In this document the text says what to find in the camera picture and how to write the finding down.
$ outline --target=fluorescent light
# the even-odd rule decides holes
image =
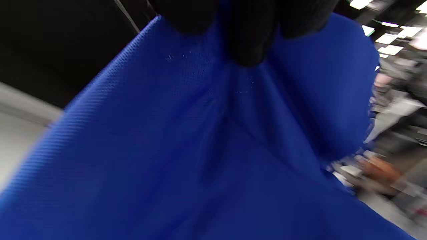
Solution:
[[[422,27],[414,27],[414,26],[401,26],[403,30],[398,34],[399,38],[405,38],[405,37],[413,37],[415,34],[417,34]]]
[[[376,42],[388,45],[388,44],[392,43],[394,40],[396,40],[396,38],[398,38],[398,35],[392,35],[392,34],[384,33],[381,37],[379,37],[376,40]]]
[[[378,49],[378,52],[385,53],[385,54],[388,54],[388,55],[396,55],[402,49],[403,49],[403,47],[389,45],[387,47],[380,47]]]
[[[415,39],[409,43],[409,45],[419,50],[427,50],[427,29],[423,29],[423,31],[418,34]]]
[[[425,1],[423,4],[421,4],[417,9],[417,11],[421,11],[423,9],[427,9],[427,1]]]
[[[381,23],[381,25],[384,25],[384,26],[391,26],[391,27],[398,27],[399,25],[397,25],[397,24],[394,24],[394,23],[387,23],[387,22],[382,22]]]
[[[373,0],[353,0],[350,3],[351,7],[354,7],[355,9],[362,9],[364,7],[366,7],[370,2],[372,2]]]
[[[375,28],[362,25],[362,29],[365,33],[365,36],[369,37],[372,33],[375,32]]]

